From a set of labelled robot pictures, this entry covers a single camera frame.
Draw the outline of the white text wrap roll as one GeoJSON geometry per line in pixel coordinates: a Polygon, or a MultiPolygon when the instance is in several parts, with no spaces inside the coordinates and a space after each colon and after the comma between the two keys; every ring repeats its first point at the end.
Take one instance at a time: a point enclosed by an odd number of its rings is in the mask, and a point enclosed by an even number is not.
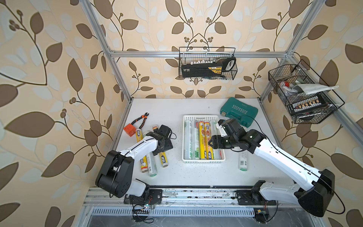
{"type": "Polygon", "coordinates": [[[248,170],[248,152],[247,151],[241,151],[239,153],[239,169],[241,171],[247,171],[248,170]]]}

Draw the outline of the yellow red-end wrap roll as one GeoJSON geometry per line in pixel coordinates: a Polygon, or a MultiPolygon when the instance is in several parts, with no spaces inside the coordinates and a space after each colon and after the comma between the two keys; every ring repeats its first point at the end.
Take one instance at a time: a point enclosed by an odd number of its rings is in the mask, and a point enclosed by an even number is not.
{"type": "MultiPolygon", "coordinates": [[[[136,130],[136,138],[137,138],[137,142],[140,142],[143,140],[143,134],[142,134],[142,130],[141,129],[137,129],[136,130]]],[[[148,172],[148,166],[147,166],[147,157],[144,156],[141,160],[140,160],[140,169],[142,173],[146,173],[148,172]]]]}

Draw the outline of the green grape wrap roll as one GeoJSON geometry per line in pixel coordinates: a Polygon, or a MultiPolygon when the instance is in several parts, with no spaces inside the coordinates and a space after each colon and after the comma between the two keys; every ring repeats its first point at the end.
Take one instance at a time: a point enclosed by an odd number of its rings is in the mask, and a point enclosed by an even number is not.
{"type": "Polygon", "coordinates": [[[199,122],[196,119],[192,120],[192,152],[193,159],[200,159],[199,122]]]}

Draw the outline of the white plastic perforated basket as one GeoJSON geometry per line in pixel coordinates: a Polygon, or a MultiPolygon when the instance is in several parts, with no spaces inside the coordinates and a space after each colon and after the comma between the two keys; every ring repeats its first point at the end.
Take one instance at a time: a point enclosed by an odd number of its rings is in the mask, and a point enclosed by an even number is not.
{"type": "Polygon", "coordinates": [[[221,163],[224,150],[213,149],[208,141],[218,135],[217,115],[185,115],[183,117],[182,160],[186,163],[221,163]]]}

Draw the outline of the white green wrap roll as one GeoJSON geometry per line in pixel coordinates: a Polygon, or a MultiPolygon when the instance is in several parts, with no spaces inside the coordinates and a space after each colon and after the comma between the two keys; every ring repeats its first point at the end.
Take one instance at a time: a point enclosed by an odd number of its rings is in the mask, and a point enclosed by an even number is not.
{"type": "MultiPolygon", "coordinates": [[[[218,135],[218,130],[217,130],[217,126],[216,126],[216,120],[212,120],[211,122],[211,133],[212,133],[212,136],[214,135],[218,135]]],[[[215,160],[221,160],[222,159],[222,156],[221,156],[221,150],[220,149],[213,149],[213,152],[214,152],[214,159],[215,160]]]]}

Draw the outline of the yellow wrap roll group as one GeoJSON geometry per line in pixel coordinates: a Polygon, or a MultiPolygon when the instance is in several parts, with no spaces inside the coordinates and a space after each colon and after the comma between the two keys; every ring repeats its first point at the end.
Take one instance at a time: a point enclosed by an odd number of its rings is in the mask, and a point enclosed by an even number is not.
{"type": "Polygon", "coordinates": [[[198,126],[199,126],[200,159],[207,159],[204,122],[202,121],[198,122],[198,126]]]}
{"type": "Polygon", "coordinates": [[[212,137],[209,122],[205,122],[205,134],[206,134],[206,143],[207,143],[206,150],[207,150],[208,160],[213,160],[214,159],[213,148],[209,145],[209,141],[212,137]]]}

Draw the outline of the green red-cap wrap roll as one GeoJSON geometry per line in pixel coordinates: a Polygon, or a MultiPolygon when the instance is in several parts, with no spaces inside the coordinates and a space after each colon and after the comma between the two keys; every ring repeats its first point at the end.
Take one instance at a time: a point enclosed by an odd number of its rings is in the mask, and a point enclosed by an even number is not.
{"type": "Polygon", "coordinates": [[[192,159],[192,122],[186,120],[184,124],[184,158],[192,159]]]}

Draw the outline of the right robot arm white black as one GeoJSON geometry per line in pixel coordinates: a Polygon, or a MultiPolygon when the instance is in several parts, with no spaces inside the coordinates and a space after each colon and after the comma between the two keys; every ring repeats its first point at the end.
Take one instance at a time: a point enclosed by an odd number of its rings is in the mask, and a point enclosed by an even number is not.
{"type": "Polygon", "coordinates": [[[335,175],[331,171],[318,170],[301,162],[257,130],[228,136],[214,135],[208,144],[220,149],[239,147],[241,151],[248,151],[273,164],[294,181],[291,185],[262,183],[259,193],[264,199],[298,204],[317,217],[323,217],[327,211],[335,193],[335,175]]]}

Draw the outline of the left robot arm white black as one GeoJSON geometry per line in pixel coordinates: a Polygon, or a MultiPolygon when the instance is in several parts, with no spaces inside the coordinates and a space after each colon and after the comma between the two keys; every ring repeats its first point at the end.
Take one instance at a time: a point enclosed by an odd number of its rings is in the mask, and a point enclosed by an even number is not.
{"type": "Polygon", "coordinates": [[[134,164],[148,154],[155,156],[172,149],[172,139],[172,131],[159,129],[147,133],[143,140],[130,148],[109,151],[96,177],[95,185],[117,198],[127,194],[147,197],[148,185],[133,178],[134,164]]]}

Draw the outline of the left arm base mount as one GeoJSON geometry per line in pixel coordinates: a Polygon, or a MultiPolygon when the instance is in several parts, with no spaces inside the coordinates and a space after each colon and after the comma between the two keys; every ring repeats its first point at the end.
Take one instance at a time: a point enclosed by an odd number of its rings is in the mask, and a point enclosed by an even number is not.
{"type": "Polygon", "coordinates": [[[163,190],[161,189],[147,189],[140,197],[135,195],[126,195],[124,204],[131,205],[156,205],[161,204],[163,197],[163,190]]]}

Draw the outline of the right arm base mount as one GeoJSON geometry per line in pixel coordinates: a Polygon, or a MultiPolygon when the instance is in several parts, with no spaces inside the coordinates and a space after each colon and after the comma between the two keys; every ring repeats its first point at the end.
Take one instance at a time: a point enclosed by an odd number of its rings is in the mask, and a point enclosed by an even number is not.
{"type": "Polygon", "coordinates": [[[244,206],[276,206],[276,201],[268,201],[259,192],[252,190],[237,190],[235,197],[239,205],[244,206]]]}

